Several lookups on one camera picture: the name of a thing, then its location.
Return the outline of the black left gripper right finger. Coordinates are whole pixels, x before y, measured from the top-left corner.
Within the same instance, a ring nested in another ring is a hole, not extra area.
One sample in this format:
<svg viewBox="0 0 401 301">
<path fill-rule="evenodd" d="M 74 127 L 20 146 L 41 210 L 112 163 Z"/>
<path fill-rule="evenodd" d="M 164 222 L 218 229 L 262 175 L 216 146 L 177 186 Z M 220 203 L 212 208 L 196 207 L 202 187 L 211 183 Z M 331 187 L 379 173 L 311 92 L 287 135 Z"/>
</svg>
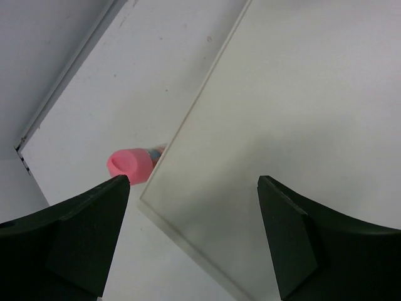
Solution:
<svg viewBox="0 0 401 301">
<path fill-rule="evenodd" d="M 281 300 L 399 300 L 400 231 L 308 199 L 269 176 L 258 198 Z"/>
</svg>

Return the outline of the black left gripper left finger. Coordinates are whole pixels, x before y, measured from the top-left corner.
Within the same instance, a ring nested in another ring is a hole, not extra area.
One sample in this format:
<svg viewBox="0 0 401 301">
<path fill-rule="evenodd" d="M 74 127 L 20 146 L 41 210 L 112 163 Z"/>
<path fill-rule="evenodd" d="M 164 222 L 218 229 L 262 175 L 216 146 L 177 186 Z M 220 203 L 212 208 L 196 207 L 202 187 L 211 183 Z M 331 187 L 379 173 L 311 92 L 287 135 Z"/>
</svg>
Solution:
<svg viewBox="0 0 401 301">
<path fill-rule="evenodd" d="M 127 176 L 1 223 L 1 300 L 102 297 L 128 204 Z"/>
</svg>

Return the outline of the white drawer organizer box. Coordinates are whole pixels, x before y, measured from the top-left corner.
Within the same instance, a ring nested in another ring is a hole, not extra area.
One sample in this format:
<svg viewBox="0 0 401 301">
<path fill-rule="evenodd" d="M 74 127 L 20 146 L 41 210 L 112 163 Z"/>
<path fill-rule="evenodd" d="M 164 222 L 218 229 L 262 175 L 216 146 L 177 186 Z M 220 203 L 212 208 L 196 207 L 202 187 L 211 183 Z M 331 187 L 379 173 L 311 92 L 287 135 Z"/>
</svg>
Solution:
<svg viewBox="0 0 401 301">
<path fill-rule="evenodd" d="M 139 208 L 235 300 L 278 300 L 265 175 L 400 227 L 399 1 L 249 1 Z"/>
</svg>

